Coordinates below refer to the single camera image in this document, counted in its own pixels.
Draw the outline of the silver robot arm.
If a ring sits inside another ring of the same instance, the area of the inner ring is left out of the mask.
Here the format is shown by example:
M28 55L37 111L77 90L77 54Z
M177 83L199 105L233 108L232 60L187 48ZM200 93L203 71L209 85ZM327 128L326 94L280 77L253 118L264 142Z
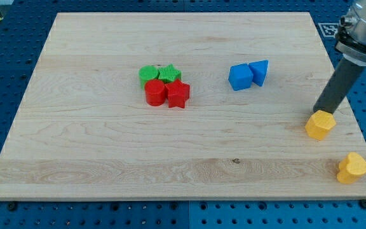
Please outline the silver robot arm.
M354 0L339 21L335 48L350 62L366 67L366 0Z

